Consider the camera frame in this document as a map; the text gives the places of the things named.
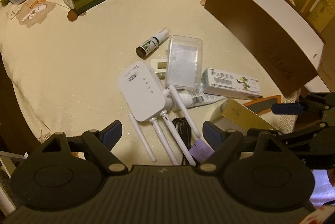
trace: open brown box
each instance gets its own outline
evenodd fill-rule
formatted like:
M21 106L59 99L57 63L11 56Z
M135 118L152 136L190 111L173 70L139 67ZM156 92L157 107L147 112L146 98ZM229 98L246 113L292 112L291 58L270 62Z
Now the open brown box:
M324 40L288 0L207 0L205 9L245 45L284 95L302 86L331 90L318 76Z

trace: purple tag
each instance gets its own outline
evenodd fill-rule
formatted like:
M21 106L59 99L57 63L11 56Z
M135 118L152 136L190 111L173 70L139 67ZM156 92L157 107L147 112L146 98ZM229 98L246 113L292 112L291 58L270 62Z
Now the purple tag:
M193 158L196 159L200 164L202 164L209 156L214 153L214 150L212 150L201 139L195 141L189 151Z

